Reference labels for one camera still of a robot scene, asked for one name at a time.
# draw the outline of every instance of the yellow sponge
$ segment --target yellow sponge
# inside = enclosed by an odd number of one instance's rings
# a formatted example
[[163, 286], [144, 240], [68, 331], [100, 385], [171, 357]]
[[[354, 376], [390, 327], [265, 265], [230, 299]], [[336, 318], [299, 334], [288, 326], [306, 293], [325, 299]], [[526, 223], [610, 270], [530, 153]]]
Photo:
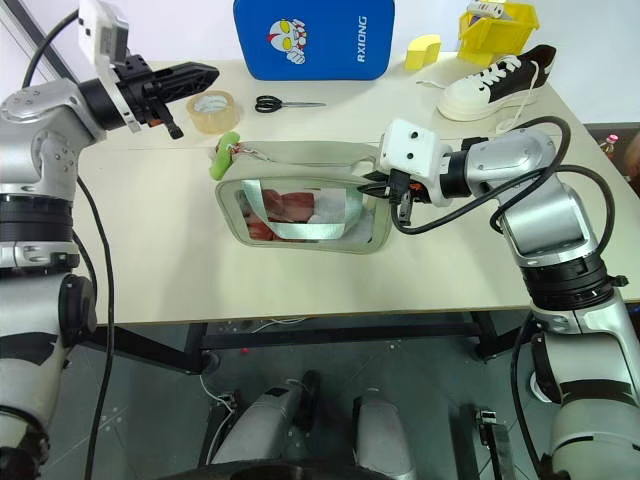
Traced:
[[407, 49], [407, 59], [404, 68], [407, 70], [420, 70], [425, 65], [438, 59], [440, 53], [440, 35], [423, 35], [412, 40]]

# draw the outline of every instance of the table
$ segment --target table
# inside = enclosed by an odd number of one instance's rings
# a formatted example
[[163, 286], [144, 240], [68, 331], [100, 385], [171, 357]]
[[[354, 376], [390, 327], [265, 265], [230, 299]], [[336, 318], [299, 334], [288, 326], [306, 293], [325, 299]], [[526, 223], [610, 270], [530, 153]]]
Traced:
[[[242, 61], [204, 62], [219, 68], [214, 89], [230, 92], [242, 109], [235, 128], [242, 140], [338, 140], [377, 143], [393, 118], [436, 131], [454, 149], [464, 137], [495, 136], [498, 122], [515, 109], [475, 122], [452, 122], [435, 110], [441, 91], [416, 84], [448, 84], [478, 70], [442, 54], [434, 65], [406, 72], [392, 59], [372, 82], [262, 82]], [[169, 64], [154, 64], [161, 68]], [[314, 109], [253, 111], [255, 97], [324, 102]], [[80, 174], [100, 208], [112, 247], [119, 325], [205, 322], [247, 318], [343, 315], [366, 312], [478, 311], [525, 307], [529, 297], [504, 239], [488, 226], [496, 208], [487, 204], [447, 226], [421, 236], [392, 231], [371, 255], [251, 248], [228, 230], [208, 176], [208, 153], [217, 136], [193, 127], [186, 100], [170, 109], [185, 137], [170, 139], [163, 127], [132, 135], [111, 132], [86, 149]], [[627, 301], [640, 299], [640, 263], [630, 262], [640, 233], [640, 204], [599, 151], [578, 119], [547, 85], [524, 109], [522, 121], [542, 115], [564, 118], [573, 140], [565, 163], [592, 168], [610, 184], [616, 199], [616, 228], [603, 257], [611, 274], [624, 274]], [[554, 141], [559, 132], [545, 126]], [[594, 230], [604, 225], [604, 202], [587, 179], [561, 174], [582, 196]], [[415, 223], [435, 219], [448, 208], [419, 206]], [[93, 254], [99, 284], [106, 285], [100, 244], [90, 212], [79, 195], [76, 229]], [[100, 289], [98, 318], [106, 319], [106, 289]]]

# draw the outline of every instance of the blue case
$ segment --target blue case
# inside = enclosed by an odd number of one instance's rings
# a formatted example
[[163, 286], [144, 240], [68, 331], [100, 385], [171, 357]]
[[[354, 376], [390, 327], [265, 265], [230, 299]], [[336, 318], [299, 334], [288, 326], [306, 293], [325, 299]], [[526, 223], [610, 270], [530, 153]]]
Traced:
[[371, 80], [389, 64], [393, 0], [235, 0], [233, 14], [259, 80]]

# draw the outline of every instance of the floor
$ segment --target floor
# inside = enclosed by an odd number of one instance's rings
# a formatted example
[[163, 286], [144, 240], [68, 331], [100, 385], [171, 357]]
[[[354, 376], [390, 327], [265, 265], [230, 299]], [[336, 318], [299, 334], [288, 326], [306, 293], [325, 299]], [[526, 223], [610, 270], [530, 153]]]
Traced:
[[[507, 330], [523, 318], [524, 312], [499, 312], [495, 321], [499, 330]], [[299, 328], [311, 328], [318, 321], [309, 320]], [[345, 322], [322, 320], [322, 325], [332, 321]], [[210, 332], [212, 328], [251, 331], [255, 325], [210, 326]], [[184, 326], [135, 330], [176, 347], [183, 345], [186, 336]], [[220, 368], [204, 380], [215, 392], [240, 389], [244, 399], [251, 401], [269, 386], [299, 378], [307, 369], [319, 371], [321, 406], [302, 448], [318, 458], [345, 462], [352, 458], [347, 441], [352, 401], [366, 388], [378, 387], [399, 409], [421, 480], [493, 478], [488, 450], [480, 445], [469, 421], [471, 405], [488, 407], [510, 428], [518, 478], [533, 480], [511, 400], [510, 357], [503, 355], [484, 364], [471, 357], [472, 347], [469, 339], [428, 338], [229, 350], [221, 354]], [[80, 479], [84, 471], [104, 354], [80, 347], [70, 360], [50, 427], [52, 451], [43, 469], [45, 480]], [[542, 453], [557, 407], [533, 399], [526, 387], [531, 370], [526, 347], [521, 356], [521, 395]], [[98, 437], [94, 479], [146, 480], [194, 468], [209, 405], [197, 376], [117, 358]]]

